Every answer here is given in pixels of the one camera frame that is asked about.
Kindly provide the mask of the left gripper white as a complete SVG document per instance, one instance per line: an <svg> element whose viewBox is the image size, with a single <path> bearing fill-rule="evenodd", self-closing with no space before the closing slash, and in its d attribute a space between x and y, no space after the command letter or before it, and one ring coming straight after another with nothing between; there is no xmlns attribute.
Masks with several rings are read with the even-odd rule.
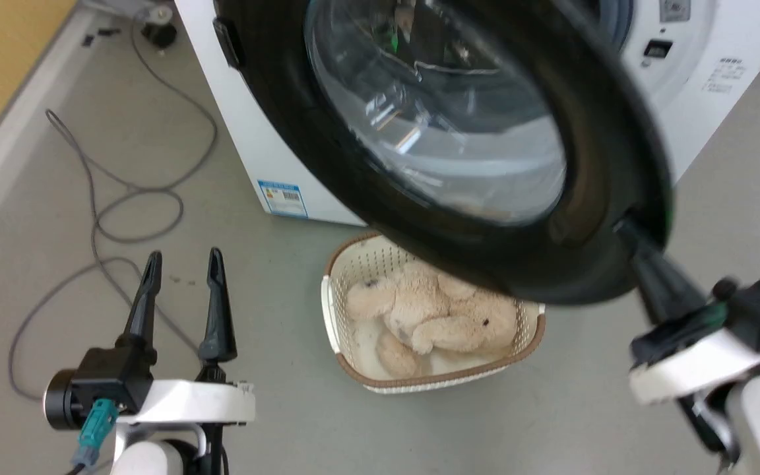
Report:
<svg viewBox="0 0 760 475"><path fill-rule="evenodd" d="M134 348L145 361L156 363L153 346L156 297L161 289L162 253L148 256L139 287L133 298L123 333L115 340L116 348ZM207 323L198 357L201 369L197 381L155 381L133 415L118 417L118 424L232 424L251 423L256 419L256 399L251 384L226 384L220 366L238 357L234 319L220 249L212 247L208 257L207 284L209 303Z"/></svg>

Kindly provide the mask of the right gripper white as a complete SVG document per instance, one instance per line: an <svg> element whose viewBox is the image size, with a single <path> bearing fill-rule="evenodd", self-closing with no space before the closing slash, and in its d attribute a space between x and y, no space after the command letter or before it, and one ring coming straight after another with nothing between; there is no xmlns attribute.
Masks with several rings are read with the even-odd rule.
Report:
<svg viewBox="0 0 760 475"><path fill-rule="evenodd" d="M706 295L670 261L636 220L614 226L627 253L629 276L649 322L658 325L631 342L629 388L637 403L654 405L730 382L742 382L760 402L760 352L724 325L728 309Z"/></svg>

